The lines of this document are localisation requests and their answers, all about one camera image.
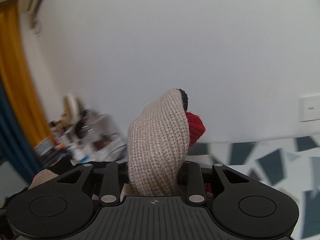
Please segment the geometric patterned tablecloth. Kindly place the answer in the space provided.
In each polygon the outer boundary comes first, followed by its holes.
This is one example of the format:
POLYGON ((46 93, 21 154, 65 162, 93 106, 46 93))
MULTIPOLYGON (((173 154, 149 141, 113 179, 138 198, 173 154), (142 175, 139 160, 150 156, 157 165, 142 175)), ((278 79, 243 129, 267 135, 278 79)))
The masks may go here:
POLYGON ((319 135, 260 142, 196 143, 187 160, 227 165, 290 196, 299 207, 293 239, 319 239, 319 135))

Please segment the red and beige knit cardigan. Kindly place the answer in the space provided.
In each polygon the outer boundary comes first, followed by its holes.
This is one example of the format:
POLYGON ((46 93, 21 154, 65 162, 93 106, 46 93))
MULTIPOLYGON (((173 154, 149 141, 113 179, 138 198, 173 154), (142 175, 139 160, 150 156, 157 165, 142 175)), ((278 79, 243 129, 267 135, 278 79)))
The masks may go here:
POLYGON ((148 104, 128 130, 129 182, 120 197, 183 196, 178 175, 188 150, 205 131, 200 117, 188 111, 182 89, 170 89, 148 104))

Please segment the white wall switch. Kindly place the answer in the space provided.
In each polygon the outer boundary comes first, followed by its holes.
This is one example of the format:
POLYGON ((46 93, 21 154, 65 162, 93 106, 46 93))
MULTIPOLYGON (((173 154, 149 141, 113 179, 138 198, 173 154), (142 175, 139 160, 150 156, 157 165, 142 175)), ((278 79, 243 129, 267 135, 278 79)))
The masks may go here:
POLYGON ((299 98, 299 121, 307 122, 320 119, 320 96, 311 95, 299 98))

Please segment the orange curtain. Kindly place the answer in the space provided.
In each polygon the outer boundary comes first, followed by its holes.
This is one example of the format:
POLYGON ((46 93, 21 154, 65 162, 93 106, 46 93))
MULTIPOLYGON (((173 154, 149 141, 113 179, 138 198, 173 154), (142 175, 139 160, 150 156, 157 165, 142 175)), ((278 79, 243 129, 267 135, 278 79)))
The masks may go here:
POLYGON ((1 81, 29 144, 52 139, 25 59, 16 0, 1 3, 1 81))

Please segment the cluttered dressing table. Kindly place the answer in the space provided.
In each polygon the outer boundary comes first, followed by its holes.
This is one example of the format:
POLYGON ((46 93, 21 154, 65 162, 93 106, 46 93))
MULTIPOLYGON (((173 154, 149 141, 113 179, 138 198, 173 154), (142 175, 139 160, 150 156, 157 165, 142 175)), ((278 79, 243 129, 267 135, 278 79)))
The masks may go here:
POLYGON ((63 157, 73 163, 127 159, 126 137, 112 115, 85 106, 72 93, 63 97, 63 105, 61 119, 49 123, 53 139, 46 138, 34 148, 44 167, 63 157))

